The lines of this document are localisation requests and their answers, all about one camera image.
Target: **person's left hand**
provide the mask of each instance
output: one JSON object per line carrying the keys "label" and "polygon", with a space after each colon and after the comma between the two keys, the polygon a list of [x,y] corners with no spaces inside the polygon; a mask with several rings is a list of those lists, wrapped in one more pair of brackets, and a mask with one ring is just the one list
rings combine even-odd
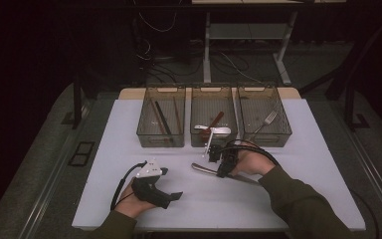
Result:
{"label": "person's left hand", "polygon": [[156,207],[147,201],[141,201],[134,195],[131,187],[134,179],[135,178],[132,178],[126,188],[122,191],[119,197],[120,201],[114,208],[115,211],[131,218],[136,218],[142,212]]}

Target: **silver fork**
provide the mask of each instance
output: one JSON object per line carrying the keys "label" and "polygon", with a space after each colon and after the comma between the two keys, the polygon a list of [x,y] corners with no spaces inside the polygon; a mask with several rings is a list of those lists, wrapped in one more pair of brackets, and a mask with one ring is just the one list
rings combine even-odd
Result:
{"label": "silver fork", "polygon": [[262,125],[261,125],[259,128],[257,128],[257,129],[253,132],[253,136],[249,137],[248,140],[253,140],[253,139],[256,137],[257,133],[258,133],[264,126],[271,124],[271,123],[273,122],[273,120],[275,120],[275,117],[276,117],[277,115],[278,115],[278,113],[277,113],[275,110],[273,110],[273,111],[266,117],[266,119],[263,121]]}

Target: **knife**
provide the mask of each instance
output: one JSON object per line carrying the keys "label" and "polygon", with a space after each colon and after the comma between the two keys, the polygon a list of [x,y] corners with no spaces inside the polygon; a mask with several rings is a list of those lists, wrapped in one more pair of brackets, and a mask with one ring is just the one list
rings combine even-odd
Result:
{"label": "knife", "polygon": [[[203,171],[203,172],[207,172],[207,173],[210,173],[210,174],[213,174],[213,175],[216,175],[217,174],[217,171],[215,170],[212,170],[210,168],[207,168],[207,167],[203,167],[202,165],[200,164],[197,164],[195,162],[193,162],[191,164],[192,168],[196,169],[196,170],[199,170],[199,171]],[[231,174],[228,174],[227,177],[229,178],[232,178],[232,179],[235,179],[235,180],[238,180],[238,181],[243,181],[243,182],[248,182],[248,183],[251,183],[251,184],[257,184],[258,186],[261,186],[257,181],[251,179],[251,178],[248,178],[248,177],[245,177],[243,175],[231,175]]]}

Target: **floor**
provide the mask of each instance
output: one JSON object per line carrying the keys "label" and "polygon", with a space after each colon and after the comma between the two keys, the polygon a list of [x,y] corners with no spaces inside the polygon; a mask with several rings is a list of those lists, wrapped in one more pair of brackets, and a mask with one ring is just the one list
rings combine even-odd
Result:
{"label": "floor", "polygon": [[[192,46],[195,52],[186,63],[160,55],[149,70],[147,82],[202,82],[201,42],[192,42]],[[351,47],[350,43],[289,45],[284,61],[292,87],[300,89],[333,70]],[[272,53],[278,48],[278,42],[213,42],[212,82],[272,81],[280,86],[280,74],[272,59]],[[363,96],[357,94],[355,113],[363,115],[369,127],[350,131],[342,120],[343,99],[331,102],[324,96],[328,84],[302,97],[308,100],[365,219],[367,229],[355,232],[356,237],[382,238],[382,120]],[[87,237],[88,232],[73,228],[71,223],[117,95],[103,92],[95,100],[84,99],[84,119],[78,129],[73,130],[70,124],[74,107],[72,86],[61,93],[0,202],[0,238]],[[82,167],[69,166],[77,145],[83,141],[95,143],[88,163]],[[150,233],[136,237],[286,238],[284,233]]]}

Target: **forearm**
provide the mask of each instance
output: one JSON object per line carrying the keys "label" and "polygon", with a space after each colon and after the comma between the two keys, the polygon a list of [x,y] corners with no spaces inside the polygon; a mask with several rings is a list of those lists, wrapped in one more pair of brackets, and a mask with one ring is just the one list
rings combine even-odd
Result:
{"label": "forearm", "polygon": [[281,167],[267,173],[260,184],[271,197],[273,211],[298,238],[353,238],[327,200],[311,186],[290,178]]}
{"label": "forearm", "polygon": [[136,220],[122,213],[111,211],[101,227],[89,235],[89,239],[130,239]]}

